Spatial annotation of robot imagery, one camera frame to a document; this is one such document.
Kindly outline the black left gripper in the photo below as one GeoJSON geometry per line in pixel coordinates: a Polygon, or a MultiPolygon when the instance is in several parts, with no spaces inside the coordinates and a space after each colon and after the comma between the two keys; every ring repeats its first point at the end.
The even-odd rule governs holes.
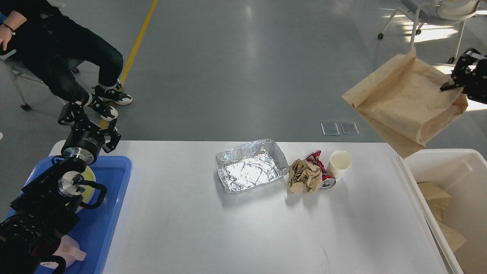
{"type": "Polygon", "coordinates": [[[93,132],[94,123],[88,118],[84,107],[75,102],[68,102],[62,108],[57,120],[59,125],[70,126],[71,132],[61,149],[61,155],[80,159],[97,159],[101,148],[105,153],[114,151],[120,142],[117,132],[117,119],[108,123],[100,133],[93,132]]]}

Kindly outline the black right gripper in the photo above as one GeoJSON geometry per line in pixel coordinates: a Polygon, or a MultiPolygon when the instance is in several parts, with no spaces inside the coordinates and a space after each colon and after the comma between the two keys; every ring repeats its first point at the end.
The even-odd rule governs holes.
{"type": "Polygon", "coordinates": [[[487,104],[487,57],[474,48],[468,48],[459,57],[450,77],[453,83],[446,82],[441,91],[464,87],[462,93],[468,99],[487,104]]]}

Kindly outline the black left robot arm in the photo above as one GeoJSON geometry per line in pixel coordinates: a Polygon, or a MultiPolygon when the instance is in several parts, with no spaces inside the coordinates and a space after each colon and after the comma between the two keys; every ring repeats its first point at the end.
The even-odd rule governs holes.
{"type": "Polygon", "coordinates": [[[121,139],[116,119],[102,129],[84,108],[67,103],[59,124],[71,127],[52,166],[22,188],[11,202],[14,214],[1,223],[1,273],[33,274],[43,262],[57,263],[54,274],[62,274],[66,260],[54,251],[61,238],[80,221],[79,207],[95,209],[104,201],[105,185],[85,179],[82,173],[95,163],[101,150],[113,151],[121,139]]]}

